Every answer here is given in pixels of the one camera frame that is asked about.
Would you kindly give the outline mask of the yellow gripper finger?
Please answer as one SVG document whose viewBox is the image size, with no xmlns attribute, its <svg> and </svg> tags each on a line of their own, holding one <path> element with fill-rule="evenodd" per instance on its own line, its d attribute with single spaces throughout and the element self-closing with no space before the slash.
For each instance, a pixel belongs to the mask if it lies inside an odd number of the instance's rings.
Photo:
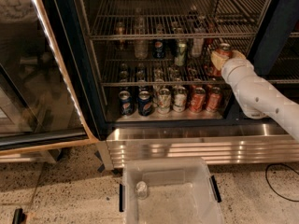
<svg viewBox="0 0 299 224">
<path fill-rule="evenodd" d="M 221 70 L 224 64 L 230 60 L 229 56 L 219 54 L 216 50 L 213 50 L 211 52 L 210 56 L 211 62 L 216 67 L 217 70 Z"/>
<path fill-rule="evenodd" d="M 241 51 L 236 49 L 232 50 L 232 57 L 238 59 L 246 59 L 246 56 Z"/>
</svg>

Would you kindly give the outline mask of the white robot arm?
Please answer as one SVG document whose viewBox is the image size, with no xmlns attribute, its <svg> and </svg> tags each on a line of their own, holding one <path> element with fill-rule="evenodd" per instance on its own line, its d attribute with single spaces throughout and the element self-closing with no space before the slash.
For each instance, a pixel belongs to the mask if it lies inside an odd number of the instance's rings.
<svg viewBox="0 0 299 224">
<path fill-rule="evenodd" d="M 251 119 L 273 119 L 295 140 L 299 140 L 299 104 L 285 97 L 272 84 L 259 77 L 245 55 L 233 50 L 233 56 L 211 53 L 211 61 L 232 88 L 244 114 Z"/>
</svg>

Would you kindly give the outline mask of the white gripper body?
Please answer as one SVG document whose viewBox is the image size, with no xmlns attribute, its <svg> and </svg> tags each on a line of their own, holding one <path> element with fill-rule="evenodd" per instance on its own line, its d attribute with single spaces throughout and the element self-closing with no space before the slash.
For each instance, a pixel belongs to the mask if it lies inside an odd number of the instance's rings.
<svg viewBox="0 0 299 224">
<path fill-rule="evenodd" d="M 231 86 L 236 85 L 242 78 L 252 76 L 254 67 L 247 59 L 229 59 L 221 69 L 221 75 L 225 82 Z"/>
</svg>

